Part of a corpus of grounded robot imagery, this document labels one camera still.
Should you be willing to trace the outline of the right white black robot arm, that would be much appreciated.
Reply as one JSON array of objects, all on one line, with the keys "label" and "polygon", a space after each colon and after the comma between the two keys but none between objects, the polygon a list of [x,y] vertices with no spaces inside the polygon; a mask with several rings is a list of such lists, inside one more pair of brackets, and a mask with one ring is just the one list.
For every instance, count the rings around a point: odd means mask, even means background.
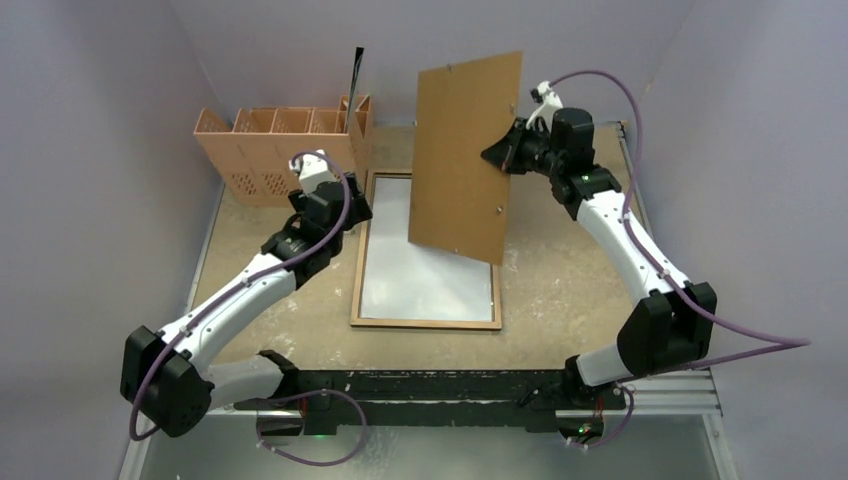
[{"label": "right white black robot arm", "polygon": [[551,124],[515,120],[481,158],[508,175],[546,177],[554,199],[612,261],[633,310],[615,341],[566,360],[564,399],[584,407],[602,388],[620,380],[673,371],[703,359],[709,350],[717,294],[694,283],[660,251],[639,223],[610,170],[595,161],[589,112],[562,108]]}]

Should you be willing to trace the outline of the brown cardboard backing board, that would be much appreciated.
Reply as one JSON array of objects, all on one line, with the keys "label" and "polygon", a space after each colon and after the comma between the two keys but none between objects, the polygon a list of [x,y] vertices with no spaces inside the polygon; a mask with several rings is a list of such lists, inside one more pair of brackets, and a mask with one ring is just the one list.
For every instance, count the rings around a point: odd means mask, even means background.
[{"label": "brown cardboard backing board", "polygon": [[502,263],[510,178],[481,153],[513,125],[522,61],[513,51],[419,72],[410,242]]}]

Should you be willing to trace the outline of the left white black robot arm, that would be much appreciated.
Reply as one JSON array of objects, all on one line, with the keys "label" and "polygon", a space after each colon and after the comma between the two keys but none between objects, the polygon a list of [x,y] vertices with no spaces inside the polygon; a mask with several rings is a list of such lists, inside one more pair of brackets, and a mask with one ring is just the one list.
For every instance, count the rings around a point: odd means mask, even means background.
[{"label": "left white black robot arm", "polygon": [[119,390],[132,405],[132,439],[145,437],[139,416],[175,438],[217,408],[263,399],[284,409],[297,399],[296,367],[272,350],[246,361],[213,362],[262,313],[327,268],[344,232],[372,217],[353,173],[326,174],[290,197],[295,214],[235,278],[181,318],[158,330],[141,326],[127,337]]}]

